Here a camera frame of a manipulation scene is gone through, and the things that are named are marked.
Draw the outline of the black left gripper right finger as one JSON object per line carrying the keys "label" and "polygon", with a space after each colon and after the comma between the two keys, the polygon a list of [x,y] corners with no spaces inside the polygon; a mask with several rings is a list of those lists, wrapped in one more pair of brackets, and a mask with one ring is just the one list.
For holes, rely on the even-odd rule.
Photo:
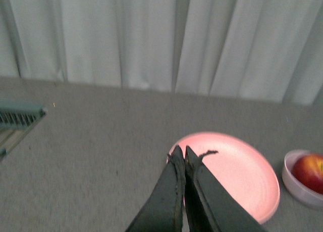
{"label": "black left gripper right finger", "polygon": [[190,231],[266,231],[221,185],[203,163],[215,155],[185,153],[185,207]]}

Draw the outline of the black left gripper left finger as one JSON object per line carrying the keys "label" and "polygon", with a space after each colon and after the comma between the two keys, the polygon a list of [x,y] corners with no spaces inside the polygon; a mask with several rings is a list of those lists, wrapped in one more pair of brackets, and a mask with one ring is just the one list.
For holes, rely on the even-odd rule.
{"label": "black left gripper left finger", "polygon": [[126,231],[182,231],[185,185],[183,152],[175,146],[150,197]]}

